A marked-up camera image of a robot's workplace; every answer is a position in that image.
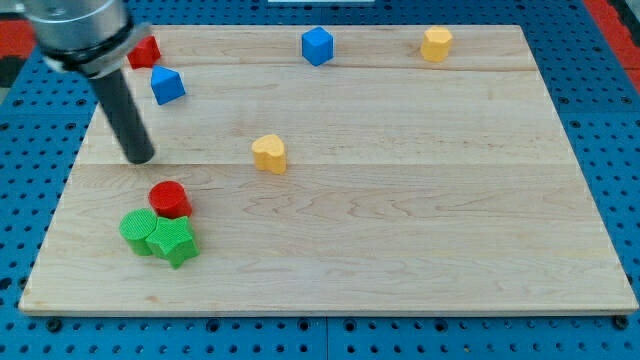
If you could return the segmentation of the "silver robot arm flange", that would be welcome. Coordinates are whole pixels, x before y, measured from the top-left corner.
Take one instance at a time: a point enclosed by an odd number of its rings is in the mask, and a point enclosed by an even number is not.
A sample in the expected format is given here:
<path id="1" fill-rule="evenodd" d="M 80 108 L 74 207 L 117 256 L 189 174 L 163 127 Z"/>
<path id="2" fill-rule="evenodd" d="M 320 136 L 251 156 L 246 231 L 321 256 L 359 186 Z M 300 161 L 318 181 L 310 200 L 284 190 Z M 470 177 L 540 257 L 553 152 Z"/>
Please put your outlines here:
<path id="1" fill-rule="evenodd" d="M 137 24 L 122 0 L 1 0 L 1 13 L 30 22 L 49 67 L 100 79 L 152 34 Z"/>

